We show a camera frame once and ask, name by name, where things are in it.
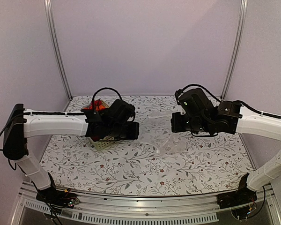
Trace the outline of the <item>clear dotted zip top bag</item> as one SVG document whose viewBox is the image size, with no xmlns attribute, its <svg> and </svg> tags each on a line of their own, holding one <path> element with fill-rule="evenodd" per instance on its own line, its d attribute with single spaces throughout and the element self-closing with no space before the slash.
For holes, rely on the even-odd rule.
<svg viewBox="0 0 281 225">
<path fill-rule="evenodd" d="M 159 155 L 180 153 L 186 149 L 186 143 L 178 134 L 171 131 L 172 112 L 152 112 L 140 126 L 139 141 L 151 144 Z"/>
</svg>

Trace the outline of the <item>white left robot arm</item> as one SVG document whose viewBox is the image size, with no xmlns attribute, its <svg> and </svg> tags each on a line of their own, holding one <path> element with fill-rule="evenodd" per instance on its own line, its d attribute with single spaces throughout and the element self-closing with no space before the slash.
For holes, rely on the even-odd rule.
<svg viewBox="0 0 281 225">
<path fill-rule="evenodd" d="M 7 120 L 3 133 L 4 156 L 14 161 L 42 190 L 42 196 L 49 203 L 57 203 L 60 193 L 53 188 L 53 180 L 36 157 L 29 153 L 27 139 L 42 135 L 75 135 L 103 141 L 136 140 L 139 123 L 135 120 L 135 107 L 117 99 L 110 107 L 104 108 L 93 101 L 90 107 L 75 112 L 42 112 L 24 109 L 16 104 Z"/>
</svg>

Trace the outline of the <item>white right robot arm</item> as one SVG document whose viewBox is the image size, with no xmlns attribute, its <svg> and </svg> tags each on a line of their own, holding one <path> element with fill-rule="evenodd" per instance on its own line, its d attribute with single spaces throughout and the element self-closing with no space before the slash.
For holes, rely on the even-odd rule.
<svg viewBox="0 0 281 225">
<path fill-rule="evenodd" d="M 218 106 L 207 97 L 205 87 L 190 84 L 175 92 L 175 99 L 184 114 L 175 112 L 171 118 L 173 133 L 191 132 L 206 137 L 214 137 L 220 132 L 227 134 L 252 134 L 281 141 L 281 116 L 256 110 L 241 100 L 221 101 Z M 233 201 L 243 204 L 262 186 L 281 175 L 281 150 L 259 169 L 243 176 L 238 190 L 233 193 Z"/>
</svg>

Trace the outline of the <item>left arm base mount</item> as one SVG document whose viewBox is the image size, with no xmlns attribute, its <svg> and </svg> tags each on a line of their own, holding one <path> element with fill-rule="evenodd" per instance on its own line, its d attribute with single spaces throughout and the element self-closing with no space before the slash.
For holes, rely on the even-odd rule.
<svg viewBox="0 0 281 225">
<path fill-rule="evenodd" d="M 58 208 L 73 208 L 80 203 L 78 195 L 71 192 L 70 188 L 57 190 L 50 187 L 44 190 L 37 189 L 36 199 Z"/>
</svg>

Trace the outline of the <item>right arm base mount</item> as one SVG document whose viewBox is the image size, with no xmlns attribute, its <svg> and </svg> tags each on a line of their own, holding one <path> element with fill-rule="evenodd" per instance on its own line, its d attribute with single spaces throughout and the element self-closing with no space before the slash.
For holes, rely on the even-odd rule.
<svg viewBox="0 0 281 225">
<path fill-rule="evenodd" d="M 218 194 L 216 196 L 217 204 L 220 209 L 225 209 L 250 203 L 257 200 L 256 193 L 256 191 L 251 191 L 245 187 L 240 190 Z"/>
</svg>

